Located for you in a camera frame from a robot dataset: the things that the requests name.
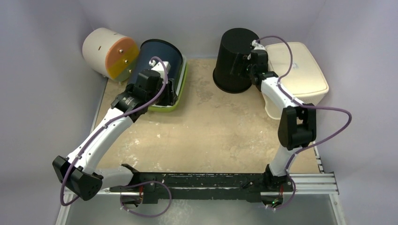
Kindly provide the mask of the large black plastic bin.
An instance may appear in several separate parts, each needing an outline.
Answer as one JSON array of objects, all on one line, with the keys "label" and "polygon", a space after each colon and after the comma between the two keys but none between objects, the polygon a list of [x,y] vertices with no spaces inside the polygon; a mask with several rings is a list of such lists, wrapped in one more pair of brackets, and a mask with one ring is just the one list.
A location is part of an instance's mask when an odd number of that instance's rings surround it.
[{"label": "large black plastic bin", "polygon": [[247,74],[252,41],[258,35],[246,28],[232,28],[224,32],[220,41],[216,66],[213,70],[215,85],[224,92],[237,94],[252,85]]}]

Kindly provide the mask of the dark blue bin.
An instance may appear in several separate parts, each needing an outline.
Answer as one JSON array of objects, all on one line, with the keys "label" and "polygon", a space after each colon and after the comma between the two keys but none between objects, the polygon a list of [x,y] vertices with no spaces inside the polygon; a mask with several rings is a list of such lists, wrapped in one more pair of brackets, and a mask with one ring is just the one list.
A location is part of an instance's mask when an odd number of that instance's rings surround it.
[{"label": "dark blue bin", "polygon": [[185,80],[186,65],[185,56],[173,44],[161,39],[148,39],[140,46],[135,67],[127,84],[136,83],[139,72],[146,69],[159,68],[160,74],[164,75],[163,66],[166,66],[168,83],[162,93],[162,100],[155,106],[170,108],[176,106],[179,101]]}]

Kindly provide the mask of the cream perforated plastic basket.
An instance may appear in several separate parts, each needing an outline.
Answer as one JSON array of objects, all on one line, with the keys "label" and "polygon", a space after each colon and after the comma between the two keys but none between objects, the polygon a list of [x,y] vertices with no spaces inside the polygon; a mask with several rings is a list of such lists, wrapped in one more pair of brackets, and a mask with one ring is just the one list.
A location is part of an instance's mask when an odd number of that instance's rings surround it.
[{"label": "cream perforated plastic basket", "polygon": [[[278,77],[284,75],[281,86],[297,101],[317,105],[329,91],[329,85],[308,48],[301,42],[289,42],[292,56],[284,43],[265,46],[268,53],[268,69]],[[262,81],[261,92],[265,100],[265,111],[272,119],[281,118],[284,103],[289,99],[278,89],[277,77]]]}]

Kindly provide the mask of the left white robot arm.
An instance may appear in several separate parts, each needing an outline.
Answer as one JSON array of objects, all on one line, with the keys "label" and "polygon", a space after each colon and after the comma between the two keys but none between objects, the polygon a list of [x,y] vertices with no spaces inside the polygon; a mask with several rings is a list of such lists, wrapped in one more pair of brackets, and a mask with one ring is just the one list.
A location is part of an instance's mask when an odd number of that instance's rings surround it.
[{"label": "left white robot arm", "polygon": [[114,169],[97,169],[97,165],[118,137],[163,96],[168,81],[165,68],[145,69],[137,80],[126,86],[111,103],[101,123],[67,157],[57,156],[53,161],[56,175],[61,182],[60,202],[65,202],[68,188],[77,198],[92,199],[100,190],[123,186],[133,192],[139,188],[140,179],[126,165]]}]

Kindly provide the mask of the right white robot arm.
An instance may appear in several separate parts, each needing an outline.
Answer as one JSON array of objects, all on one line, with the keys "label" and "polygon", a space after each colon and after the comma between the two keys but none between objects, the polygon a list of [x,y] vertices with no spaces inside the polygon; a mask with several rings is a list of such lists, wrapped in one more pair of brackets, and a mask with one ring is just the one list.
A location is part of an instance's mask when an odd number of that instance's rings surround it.
[{"label": "right white robot arm", "polygon": [[281,112],[277,131],[280,146],[264,172],[263,184],[270,191],[282,184],[291,163],[299,150],[307,147],[316,137],[316,112],[313,104],[305,104],[295,98],[282,85],[281,77],[267,66],[265,50],[252,50],[249,55],[238,54],[232,71],[248,77],[252,85],[268,97]]}]

